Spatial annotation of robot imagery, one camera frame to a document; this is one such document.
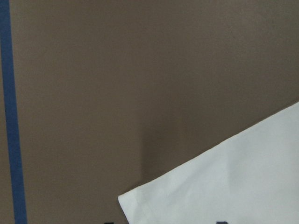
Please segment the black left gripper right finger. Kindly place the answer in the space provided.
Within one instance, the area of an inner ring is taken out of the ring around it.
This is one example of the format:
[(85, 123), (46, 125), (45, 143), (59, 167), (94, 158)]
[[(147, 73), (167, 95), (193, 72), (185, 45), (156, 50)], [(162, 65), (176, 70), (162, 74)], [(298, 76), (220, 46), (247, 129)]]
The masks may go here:
[(228, 224), (227, 221), (216, 221), (216, 224)]

